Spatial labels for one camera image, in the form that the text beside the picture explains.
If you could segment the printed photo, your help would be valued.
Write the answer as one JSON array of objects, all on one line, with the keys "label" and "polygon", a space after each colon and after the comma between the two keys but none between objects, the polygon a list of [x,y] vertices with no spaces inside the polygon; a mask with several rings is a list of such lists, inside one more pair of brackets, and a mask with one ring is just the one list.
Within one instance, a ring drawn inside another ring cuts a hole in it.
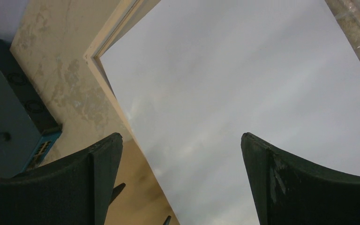
[{"label": "printed photo", "polygon": [[360,61],[323,0],[162,0],[101,57],[182,225],[256,225],[250,132],[360,176]]}]

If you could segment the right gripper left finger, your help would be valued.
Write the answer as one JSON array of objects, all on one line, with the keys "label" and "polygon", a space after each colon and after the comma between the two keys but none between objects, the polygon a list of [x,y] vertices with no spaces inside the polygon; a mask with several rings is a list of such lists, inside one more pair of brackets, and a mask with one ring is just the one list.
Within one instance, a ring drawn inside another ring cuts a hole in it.
[{"label": "right gripper left finger", "polygon": [[113,133],[12,178],[0,178],[0,225],[102,225],[122,156]]}]

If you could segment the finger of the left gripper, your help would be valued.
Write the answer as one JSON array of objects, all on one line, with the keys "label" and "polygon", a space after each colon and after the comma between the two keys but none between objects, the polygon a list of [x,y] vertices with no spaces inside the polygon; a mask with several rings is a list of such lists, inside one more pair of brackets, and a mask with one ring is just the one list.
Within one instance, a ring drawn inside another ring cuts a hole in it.
[{"label": "finger of the left gripper", "polygon": [[163,225],[169,225],[170,221],[171,221],[172,217],[171,216],[167,216],[167,218],[165,219]]},{"label": "finger of the left gripper", "polygon": [[118,186],[116,186],[113,191],[110,198],[110,204],[119,196],[119,194],[122,192],[122,190],[125,188],[126,184],[121,183]]}]

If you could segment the wooden picture frame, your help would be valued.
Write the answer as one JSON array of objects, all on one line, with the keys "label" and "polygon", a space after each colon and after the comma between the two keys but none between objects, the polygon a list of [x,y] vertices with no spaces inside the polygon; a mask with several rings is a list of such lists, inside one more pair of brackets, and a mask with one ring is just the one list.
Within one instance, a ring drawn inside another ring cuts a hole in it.
[{"label": "wooden picture frame", "polygon": [[[158,3],[157,0],[119,1],[83,56],[132,140],[135,136],[114,94],[101,57]],[[360,60],[360,0],[328,0],[326,4]]]}]

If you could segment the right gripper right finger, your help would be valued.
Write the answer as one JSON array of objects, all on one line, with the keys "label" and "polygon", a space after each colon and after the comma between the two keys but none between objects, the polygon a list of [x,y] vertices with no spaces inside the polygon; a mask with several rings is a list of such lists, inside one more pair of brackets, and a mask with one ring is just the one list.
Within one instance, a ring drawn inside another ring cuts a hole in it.
[{"label": "right gripper right finger", "polygon": [[360,225],[360,176],[329,169],[252,133],[241,151],[262,225]]}]

